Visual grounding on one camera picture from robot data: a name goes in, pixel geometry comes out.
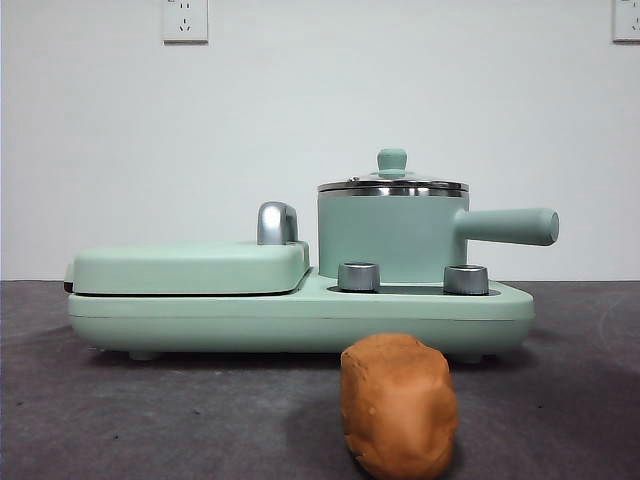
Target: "appliance foot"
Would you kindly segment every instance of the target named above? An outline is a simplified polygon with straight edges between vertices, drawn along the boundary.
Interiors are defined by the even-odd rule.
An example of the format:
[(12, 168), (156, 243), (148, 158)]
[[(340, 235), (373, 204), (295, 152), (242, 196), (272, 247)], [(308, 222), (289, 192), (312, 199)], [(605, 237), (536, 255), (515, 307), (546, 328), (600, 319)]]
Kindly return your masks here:
[(129, 352), (129, 358), (131, 360), (138, 360), (141, 362), (155, 360), (160, 355), (162, 355), (162, 353), (160, 352)]
[(477, 365), (482, 363), (482, 355), (480, 354), (452, 354), (447, 355), (449, 360), (456, 363), (464, 363), (466, 365)]

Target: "appliance base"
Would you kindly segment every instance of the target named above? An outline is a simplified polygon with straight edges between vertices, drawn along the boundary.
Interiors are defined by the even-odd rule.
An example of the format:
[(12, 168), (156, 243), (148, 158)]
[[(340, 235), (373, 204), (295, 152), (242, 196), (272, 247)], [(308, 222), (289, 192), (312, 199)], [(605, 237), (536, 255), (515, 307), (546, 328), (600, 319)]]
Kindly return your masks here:
[(520, 345), (533, 297), (490, 282), (492, 294), (443, 294), (441, 285), (345, 293), (312, 269), (298, 288), (262, 296), (69, 296), (76, 333), (105, 350), (149, 360), (161, 352), (341, 352), (364, 336), (405, 332), (462, 361)]

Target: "stainless steel rim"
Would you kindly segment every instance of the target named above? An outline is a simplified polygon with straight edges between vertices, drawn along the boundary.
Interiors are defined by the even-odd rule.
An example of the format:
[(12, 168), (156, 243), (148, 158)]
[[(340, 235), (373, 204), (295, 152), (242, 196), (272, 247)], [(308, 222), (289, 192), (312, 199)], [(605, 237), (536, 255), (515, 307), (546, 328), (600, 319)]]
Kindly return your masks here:
[(447, 190), (427, 187), (363, 187), (320, 190), (319, 197), (456, 197), (469, 198), (465, 190)]
[(345, 189), (364, 189), (364, 188), (427, 188), (433, 190), (463, 190), (469, 191), (469, 185), (459, 182), (447, 182), (444, 180), (361, 180), (353, 177), (346, 182), (325, 183), (318, 187), (319, 192), (330, 190)]

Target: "silver knob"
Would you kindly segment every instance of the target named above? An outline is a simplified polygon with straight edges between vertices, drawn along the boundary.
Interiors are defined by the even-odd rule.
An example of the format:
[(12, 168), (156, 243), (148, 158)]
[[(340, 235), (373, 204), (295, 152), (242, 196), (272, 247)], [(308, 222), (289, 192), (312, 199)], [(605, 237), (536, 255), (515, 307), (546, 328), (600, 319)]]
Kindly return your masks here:
[(338, 288), (347, 292), (377, 292), (380, 288), (380, 267), (377, 263), (341, 263), (338, 267)]
[(445, 267), (443, 290), (457, 295), (486, 295), (489, 293), (487, 268), (481, 265)]

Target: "lid knob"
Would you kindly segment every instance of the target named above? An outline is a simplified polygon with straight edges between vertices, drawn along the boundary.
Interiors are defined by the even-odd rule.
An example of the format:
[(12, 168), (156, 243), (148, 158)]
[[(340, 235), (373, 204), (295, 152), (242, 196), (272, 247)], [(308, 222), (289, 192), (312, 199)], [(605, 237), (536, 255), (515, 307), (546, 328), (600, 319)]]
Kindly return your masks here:
[(404, 170), (407, 166), (407, 152), (402, 148), (383, 148), (378, 153), (378, 169)]

